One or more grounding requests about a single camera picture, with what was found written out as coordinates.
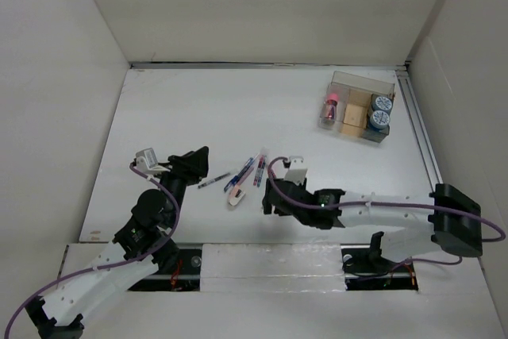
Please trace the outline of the pink capped glue bottle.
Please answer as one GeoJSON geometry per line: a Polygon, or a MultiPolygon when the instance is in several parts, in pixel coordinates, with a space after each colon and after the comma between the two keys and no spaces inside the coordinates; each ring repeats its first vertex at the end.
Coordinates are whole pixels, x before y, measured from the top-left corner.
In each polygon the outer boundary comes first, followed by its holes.
{"type": "Polygon", "coordinates": [[[339,103],[339,96],[337,93],[329,93],[325,99],[325,107],[323,111],[323,118],[326,121],[335,121],[337,119],[337,106],[339,103]]]}

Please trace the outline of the blue patterned tape roll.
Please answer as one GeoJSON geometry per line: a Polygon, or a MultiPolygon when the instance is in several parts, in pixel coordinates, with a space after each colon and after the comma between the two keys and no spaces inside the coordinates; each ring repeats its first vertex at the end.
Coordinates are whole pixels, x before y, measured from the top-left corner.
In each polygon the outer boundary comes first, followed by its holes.
{"type": "Polygon", "coordinates": [[[391,117],[389,113],[384,110],[375,110],[368,118],[368,128],[375,131],[382,131],[389,127],[391,117]]]}

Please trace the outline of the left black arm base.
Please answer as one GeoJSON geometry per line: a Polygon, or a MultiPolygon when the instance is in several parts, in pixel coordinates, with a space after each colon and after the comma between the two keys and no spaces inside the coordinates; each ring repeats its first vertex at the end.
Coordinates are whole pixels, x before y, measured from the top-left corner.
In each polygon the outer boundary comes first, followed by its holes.
{"type": "Polygon", "coordinates": [[[200,290],[202,246],[184,245],[169,270],[158,271],[135,283],[135,292],[189,292],[200,290]]]}

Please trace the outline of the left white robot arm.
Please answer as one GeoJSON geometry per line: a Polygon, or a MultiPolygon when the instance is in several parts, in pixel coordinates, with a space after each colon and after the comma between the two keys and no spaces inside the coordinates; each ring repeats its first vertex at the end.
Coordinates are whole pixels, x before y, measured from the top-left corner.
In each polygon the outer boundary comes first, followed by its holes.
{"type": "Polygon", "coordinates": [[[41,338],[79,338],[85,321],[143,278],[171,271],[179,248],[172,236],[188,187],[209,171],[203,146],[160,163],[151,148],[135,155],[129,168],[153,187],[142,192],[130,219],[87,268],[38,291],[24,306],[41,338]]]}

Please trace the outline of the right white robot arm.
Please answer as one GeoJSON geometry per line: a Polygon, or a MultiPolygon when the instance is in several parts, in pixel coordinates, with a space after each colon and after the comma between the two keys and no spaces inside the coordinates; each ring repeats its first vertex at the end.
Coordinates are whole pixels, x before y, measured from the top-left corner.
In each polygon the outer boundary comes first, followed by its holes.
{"type": "Polygon", "coordinates": [[[304,183],[268,179],[262,205],[265,214],[291,216],[315,229],[377,228],[364,259],[378,271],[438,250],[468,258],[483,254],[479,204],[446,183],[427,195],[395,197],[341,189],[310,193],[304,183]]]}

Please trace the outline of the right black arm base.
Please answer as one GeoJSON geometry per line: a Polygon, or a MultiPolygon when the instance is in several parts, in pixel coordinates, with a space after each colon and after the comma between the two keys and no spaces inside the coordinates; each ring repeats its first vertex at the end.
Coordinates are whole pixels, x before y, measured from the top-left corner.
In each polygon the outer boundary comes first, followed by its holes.
{"type": "Polygon", "coordinates": [[[418,291],[412,264],[370,258],[367,247],[341,250],[346,291],[418,291]]]}

